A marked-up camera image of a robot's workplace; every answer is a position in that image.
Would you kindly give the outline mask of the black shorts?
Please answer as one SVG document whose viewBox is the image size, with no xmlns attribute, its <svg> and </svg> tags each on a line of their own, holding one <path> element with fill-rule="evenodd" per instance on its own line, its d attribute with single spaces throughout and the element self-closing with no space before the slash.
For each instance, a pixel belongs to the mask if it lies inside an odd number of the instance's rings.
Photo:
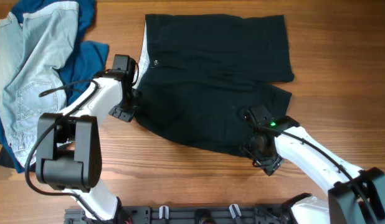
<svg viewBox="0 0 385 224">
<path fill-rule="evenodd" d="M 294 79 L 285 18 L 225 14 L 145 17 L 137 122 L 169 141 L 242 156 L 243 111 L 286 115 Z"/>
</svg>

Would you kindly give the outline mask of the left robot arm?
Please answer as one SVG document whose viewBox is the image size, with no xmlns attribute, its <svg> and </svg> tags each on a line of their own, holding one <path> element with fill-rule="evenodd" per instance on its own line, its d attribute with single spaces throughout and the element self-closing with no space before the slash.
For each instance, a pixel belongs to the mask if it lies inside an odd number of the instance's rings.
<svg viewBox="0 0 385 224">
<path fill-rule="evenodd" d="M 69 195 L 90 223 L 131 223 L 120 199 L 101 180 L 99 125 L 111 115 L 130 122 L 140 110 L 141 92 L 134 89 L 138 64 L 128 55 L 115 55 L 112 68 L 97 72 L 89 88 L 58 113 L 38 121 L 36 177 L 52 195 Z"/>
</svg>

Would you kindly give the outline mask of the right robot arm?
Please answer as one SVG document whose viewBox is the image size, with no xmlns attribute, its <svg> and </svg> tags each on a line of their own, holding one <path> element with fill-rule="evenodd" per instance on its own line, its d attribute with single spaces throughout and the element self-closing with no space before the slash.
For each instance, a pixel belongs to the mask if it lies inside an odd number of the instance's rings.
<svg viewBox="0 0 385 224">
<path fill-rule="evenodd" d="M 385 223 L 385 173 L 364 170 L 315 141 L 289 116 L 275 119 L 267 107 L 244 108 L 240 115 L 253 135 L 240 150 L 254 167 L 271 176 L 288 160 L 300 168 L 327 200 L 303 193 L 281 204 L 277 223 Z"/>
</svg>

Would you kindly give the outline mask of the blue t-shirt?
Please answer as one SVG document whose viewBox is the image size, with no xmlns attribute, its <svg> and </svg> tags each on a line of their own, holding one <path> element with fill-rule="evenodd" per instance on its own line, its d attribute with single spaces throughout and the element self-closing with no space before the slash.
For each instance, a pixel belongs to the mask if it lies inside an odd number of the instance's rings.
<svg viewBox="0 0 385 224">
<path fill-rule="evenodd" d="M 84 38 L 95 16 L 95 1 L 72 1 L 79 4 L 78 30 L 73 52 L 64 67 L 58 71 L 63 85 L 39 93 L 39 96 L 43 97 L 64 91 L 67 97 L 66 106 L 72 104 L 87 89 L 88 79 L 91 79 L 97 71 L 105 68 L 109 50 L 107 44 L 88 41 Z M 22 22 L 23 14 L 36 12 L 54 2 L 59 1 L 19 1 L 9 12 L 15 14 L 18 21 Z M 0 138 L 7 141 L 1 119 Z"/>
</svg>

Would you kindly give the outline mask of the light denim shorts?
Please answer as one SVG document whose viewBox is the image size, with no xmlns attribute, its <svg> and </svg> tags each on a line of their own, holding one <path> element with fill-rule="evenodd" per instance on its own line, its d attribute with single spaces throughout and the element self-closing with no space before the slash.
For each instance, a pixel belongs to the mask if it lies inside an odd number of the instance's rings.
<svg viewBox="0 0 385 224">
<path fill-rule="evenodd" d="M 66 106 L 64 91 L 39 93 L 63 85 L 58 71 L 74 49 L 78 8 L 75 1 L 59 1 L 23 14 L 22 22 L 12 12 L 0 20 L 0 119 L 21 166 L 37 140 L 41 114 Z"/>
</svg>

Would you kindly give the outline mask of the dark garment under pile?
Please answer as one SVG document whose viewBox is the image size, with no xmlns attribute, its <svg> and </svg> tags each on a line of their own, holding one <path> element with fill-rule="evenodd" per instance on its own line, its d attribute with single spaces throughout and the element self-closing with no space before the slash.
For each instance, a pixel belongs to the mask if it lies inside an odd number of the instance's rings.
<svg viewBox="0 0 385 224">
<path fill-rule="evenodd" d="M 0 150 L 0 166 L 15 169 L 17 173 L 23 173 L 25 169 L 14 158 L 7 141 L 0 138 L 0 145 L 2 146 Z"/>
</svg>

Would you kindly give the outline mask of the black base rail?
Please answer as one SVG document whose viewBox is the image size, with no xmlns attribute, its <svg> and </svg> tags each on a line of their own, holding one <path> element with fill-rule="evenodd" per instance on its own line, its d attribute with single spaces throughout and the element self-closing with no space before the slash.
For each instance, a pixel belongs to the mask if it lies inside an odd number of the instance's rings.
<svg viewBox="0 0 385 224">
<path fill-rule="evenodd" d="M 293 223 L 288 208 L 282 204 L 258 204 L 240 206 L 232 204 L 223 207 L 168 207 L 149 206 L 123 207 L 121 214 L 102 223 L 136 223 L 136 224 L 194 224 L 202 216 L 209 216 L 215 223 L 223 224 L 276 224 Z"/>
</svg>

